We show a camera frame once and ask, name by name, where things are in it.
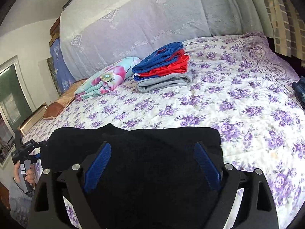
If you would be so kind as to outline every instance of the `bed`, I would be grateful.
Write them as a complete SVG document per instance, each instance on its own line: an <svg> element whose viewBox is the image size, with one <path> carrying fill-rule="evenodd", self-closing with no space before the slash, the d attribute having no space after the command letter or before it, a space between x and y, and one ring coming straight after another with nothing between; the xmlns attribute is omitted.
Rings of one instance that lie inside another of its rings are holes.
<svg viewBox="0 0 305 229"><path fill-rule="evenodd" d="M56 119L40 121L23 141L47 140L60 127L108 123L126 130L213 127L220 132L225 162L263 170L280 229L286 228L305 201L305 114L291 87L298 75L272 53L263 33L200 37L183 44L190 56L191 86L140 94L129 78L106 95L74 101ZM39 178L40 161L35 169ZM239 190L225 228L232 227L241 197ZM72 204L65 203L72 224L81 228Z"/></svg>

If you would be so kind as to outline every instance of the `person's hand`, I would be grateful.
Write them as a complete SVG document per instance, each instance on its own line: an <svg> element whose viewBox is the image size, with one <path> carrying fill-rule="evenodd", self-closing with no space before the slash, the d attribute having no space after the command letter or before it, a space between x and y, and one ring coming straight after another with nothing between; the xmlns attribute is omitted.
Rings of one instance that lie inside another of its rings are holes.
<svg viewBox="0 0 305 229"><path fill-rule="evenodd" d="M18 161L14 166L14 179L16 183L20 183L20 178L18 174L18 169L20 167L20 161ZM30 183L33 187L35 187L35 172L34 172L34 165L30 165L30 169L26 172L25 180Z"/></svg>

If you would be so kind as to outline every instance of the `folded clothes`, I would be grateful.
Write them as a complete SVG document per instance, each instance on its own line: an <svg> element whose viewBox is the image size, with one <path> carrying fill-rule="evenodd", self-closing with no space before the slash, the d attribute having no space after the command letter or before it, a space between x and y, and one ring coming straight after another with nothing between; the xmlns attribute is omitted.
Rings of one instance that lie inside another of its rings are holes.
<svg viewBox="0 0 305 229"><path fill-rule="evenodd" d="M151 77L140 77L140 76L135 75L134 80L138 82L138 81L141 81L141 80L146 80L146 79L155 78L155 77L159 77L159 76L154 75L154 76L151 76Z"/></svg>
<svg viewBox="0 0 305 229"><path fill-rule="evenodd" d="M177 51L183 48L182 42L172 42L167 44L151 55L143 59L139 64L132 68L133 73L144 73L154 68L169 65L176 62L179 55L175 54Z"/></svg>
<svg viewBox="0 0 305 229"><path fill-rule="evenodd" d="M76 91L77 100L106 94L132 75L132 67L140 62L137 57L128 57L109 65L86 80Z"/></svg>
<svg viewBox="0 0 305 229"><path fill-rule="evenodd" d="M137 90L140 93L148 93L157 89L173 86L187 86L192 83L192 73L172 73L162 77L154 77L140 80L137 83Z"/></svg>
<svg viewBox="0 0 305 229"><path fill-rule="evenodd" d="M152 77L152 76L165 76L172 73L185 73L187 71L187 61L189 60L188 55L180 54L176 62L173 62L169 65L165 65L162 67L154 68L148 72L135 74L138 77Z"/></svg>

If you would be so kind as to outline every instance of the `metal bolt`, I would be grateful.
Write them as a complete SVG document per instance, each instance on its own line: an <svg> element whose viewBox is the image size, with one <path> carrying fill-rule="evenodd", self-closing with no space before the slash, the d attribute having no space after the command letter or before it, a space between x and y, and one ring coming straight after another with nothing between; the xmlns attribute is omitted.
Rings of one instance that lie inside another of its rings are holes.
<svg viewBox="0 0 305 229"><path fill-rule="evenodd" d="M227 170L233 170L233 165L232 164L226 164L225 165L225 168L227 169Z"/></svg>
<svg viewBox="0 0 305 229"><path fill-rule="evenodd" d="M263 171L261 169L255 169L255 173L258 175L261 175L263 173Z"/></svg>
<svg viewBox="0 0 305 229"><path fill-rule="evenodd" d="M43 170L43 173L44 173L45 175L49 174L49 173L50 173L50 169L44 169L44 170Z"/></svg>
<svg viewBox="0 0 305 229"><path fill-rule="evenodd" d="M78 170L80 168L80 165L79 164L74 164L73 166L72 166L72 169L73 170Z"/></svg>

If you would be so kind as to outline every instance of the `stack of folded clothes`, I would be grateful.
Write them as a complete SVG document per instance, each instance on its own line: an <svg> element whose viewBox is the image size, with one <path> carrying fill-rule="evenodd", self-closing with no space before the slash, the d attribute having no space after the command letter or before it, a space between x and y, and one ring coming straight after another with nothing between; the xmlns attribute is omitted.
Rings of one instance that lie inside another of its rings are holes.
<svg viewBox="0 0 305 229"><path fill-rule="evenodd" d="M165 45L132 68L137 90L141 93L157 89L186 86L192 82L188 71L189 56L184 54L182 42Z"/></svg>
<svg viewBox="0 0 305 229"><path fill-rule="evenodd" d="M297 83L292 83L292 88L294 89L294 95L296 99L301 103L303 109L305 109L305 77Z"/></svg>

